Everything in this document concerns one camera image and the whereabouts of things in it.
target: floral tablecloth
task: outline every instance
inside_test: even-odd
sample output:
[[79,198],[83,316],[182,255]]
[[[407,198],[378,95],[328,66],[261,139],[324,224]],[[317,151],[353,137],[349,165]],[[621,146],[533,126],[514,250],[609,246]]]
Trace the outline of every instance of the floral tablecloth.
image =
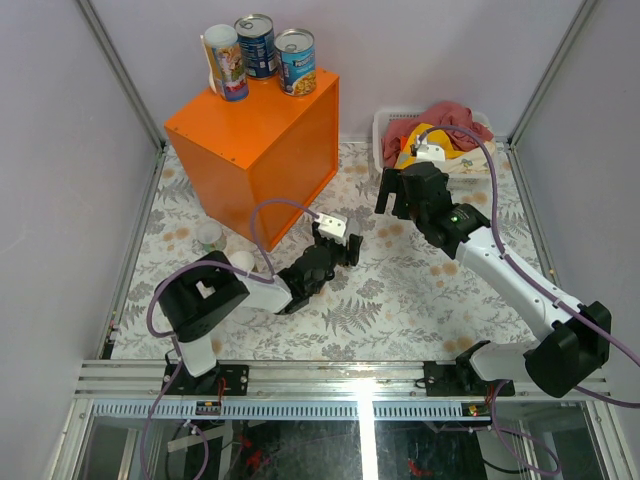
[[[511,167],[502,145],[495,162],[499,175],[500,229],[524,259],[537,265]],[[357,267],[338,268],[336,277],[310,304],[289,316],[236,309],[211,333],[219,358],[294,360],[444,360],[478,340],[525,341],[525,323],[472,271],[430,247],[408,221],[373,213],[379,175],[371,145],[340,145],[340,170],[312,205],[316,211],[355,216],[364,242]],[[480,181],[461,188],[452,183],[454,201],[474,204],[489,216],[491,185]],[[145,312],[155,286],[202,255],[195,229],[207,219],[175,151],[170,149],[146,226],[135,273],[111,358],[162,358],[167,339],[152,337]],[[224,229],[225,253],[254,252],[255,246]],[[276,270],[289,265],[312,244],[304,215],[271,253]],[[169,324],[159,308],[159,330]]]

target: perforated metal strip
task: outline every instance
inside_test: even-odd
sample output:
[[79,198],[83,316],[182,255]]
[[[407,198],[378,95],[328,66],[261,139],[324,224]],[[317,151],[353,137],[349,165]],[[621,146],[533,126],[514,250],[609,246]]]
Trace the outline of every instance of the perforated metal strip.
[[[97,400],[94,414],[118,418],[146,418],[152,400]],[[460,402],[412,401],[373,402],[376,420],[451,421],[463,418]],[[228,400],[222,412],[216,407],[201,408],[191,400],[160,402],[153,418],[157,419],[232,419],[232,420],[357,420],[358,404],[340,402],[256,402]]]

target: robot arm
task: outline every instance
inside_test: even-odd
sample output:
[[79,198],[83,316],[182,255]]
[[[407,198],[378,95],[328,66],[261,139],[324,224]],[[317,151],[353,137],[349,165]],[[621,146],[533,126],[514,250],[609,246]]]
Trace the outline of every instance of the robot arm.
[[[196,267],[173,280],[158,303],[175,332],[182,360],[192,377],[216,375],[209,333],[237,307],[276,314],[294,313],[335,276],[335,268],[358,264],[362,236],[354,219],[320,214],[312,224],[314,245],[273,280],[236,275],[216,267]],[[200,260],[229,264],[221,251]]]
[[[386,169],[376,205],[384,213],[388,196],[395,193],[392,214],[412,220],[426,240],[458,260],[491,285],[527,323],[539,345],[496,345],[482,342],[461,355],[482,380],[527,380],[546,393],[562,397],[609,356],[609,344],[570,314],[558,308],[525,281],[502,257],[490,222],[468,204],[455,204],[447,190],[448,175],[431,162],[404,170]],[[566,304],[606,330],[611,315],[600,303],[586,307],[545,279],[507,247],[509,256],[527,275],[553,291]]]

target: can label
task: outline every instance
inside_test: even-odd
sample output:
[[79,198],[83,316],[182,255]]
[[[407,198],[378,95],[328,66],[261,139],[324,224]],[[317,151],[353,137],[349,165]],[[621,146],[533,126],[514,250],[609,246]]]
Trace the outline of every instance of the can label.
[[239,35],[238,40],[247,75],[254,78],[267,78],[276,73],[273,30],[255,38]]
[[215,60],[213,81],[220,96],[229,102],[236,102],[249,95],[240,45],[235,43],[230,47],[209,48]]
[[280,67],[280,86],[293,96],[306,95],[316,88],[316,52],[315,48],[304,52],[289,53],[278,51]]

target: plastic bin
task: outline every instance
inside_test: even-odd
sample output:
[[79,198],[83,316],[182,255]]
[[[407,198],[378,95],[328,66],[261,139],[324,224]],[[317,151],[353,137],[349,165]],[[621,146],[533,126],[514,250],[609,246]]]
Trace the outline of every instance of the plastic bin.
[[[376,112],[373,117],[373,160],[378,172],[382,173],[382,169],[384,168],[384,161],[382,157],[382,138],[387,132],[389,123],[392,120],[401,118],[416,118],[425,110],[426,108],[385,108]],[[491,125],[489,124],[489,119],[484,114],[474,111],[472,112],[472,115],[476,122],[480,122],[489,130],[492,130]],[[464,159],[465,156],[461,155],[455,161],[462,162]],[[489,174],[489,168],[487,167],[486,173],[451,173],[449,174],[449,178],[450,185],[455,187],[457,185],[475,185],[479,181],[490,180],[491,177]]]
[[[338,75],[316,72],[304,97],[280,90],[277,75],[249,80],[249,96],[226,102],[207,88],[165,124],[171,143],[207,215],[253,240],[249,218],[264,200],[304,205],[338,170]],[[269,205],[257,231],[272,250],[301,211]]]

